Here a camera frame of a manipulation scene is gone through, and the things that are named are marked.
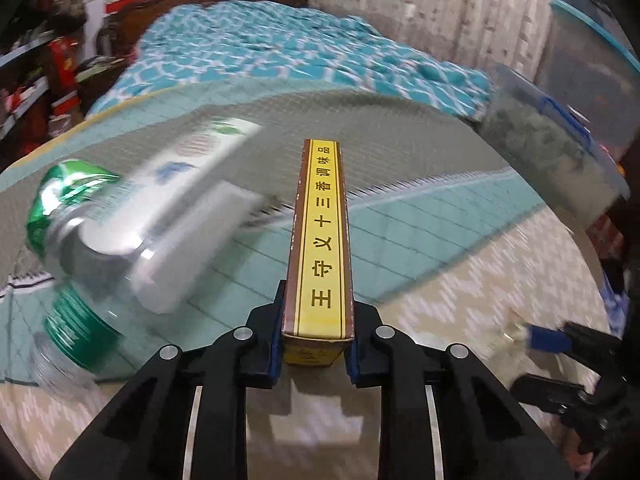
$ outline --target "plastic bottle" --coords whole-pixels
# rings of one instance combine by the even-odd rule
[[[115,351],[133,371],[166,344],[155,332],[166,316],[158,315],[177,308],[260,202],[259,195],[210,177],[258,129],[247,121],[215,121],[90,200],[53,209],[39,245],[47,270],[60,279],[59,295],[33,339],[31,371],[40,386],[82,397]]]

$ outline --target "shelf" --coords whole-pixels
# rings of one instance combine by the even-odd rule
[[[15,50],[12,50],[8,54],[4,54],[4,56],[0,56],[0,68],[6,65],[7,63],[13,61],[17,57],[20,57],[22,54],[27,53],[30,50],[33,50],[36,47],[39,47],[41,44],[49,43],[49,41],[53,40],[54,33],[52,30],[48,32],[43,32],[37,40],[33,40],[30,43],[27,43],[23,46],[19,46]]]
[[[36,81],[35,90],[33,94],[27,97],[23,102],[20,103],[20,106],[16,108],[16,111],[6,118],[2,128],[0,128],[0,140],[4,139],[6,135],[11,131],[11,128],[15,126],[15,123],[20,117],[22,117],[26,111],[31,108],[31,106],[36,102],[39,97],[44,94],[49,89],[49,85],[47,83],[46,77],[41,77]]]

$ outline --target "green label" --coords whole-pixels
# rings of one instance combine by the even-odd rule
[[[120,333],[96,316],[70,285],[62,288],[53,309],[44,322],[51,340],[82,368],[100,369]]]

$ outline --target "cardboard box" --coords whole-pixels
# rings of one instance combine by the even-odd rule
[[[328,366],[353,340],[353,290],[340,146],[305,140],[291,236],[284,362]]]

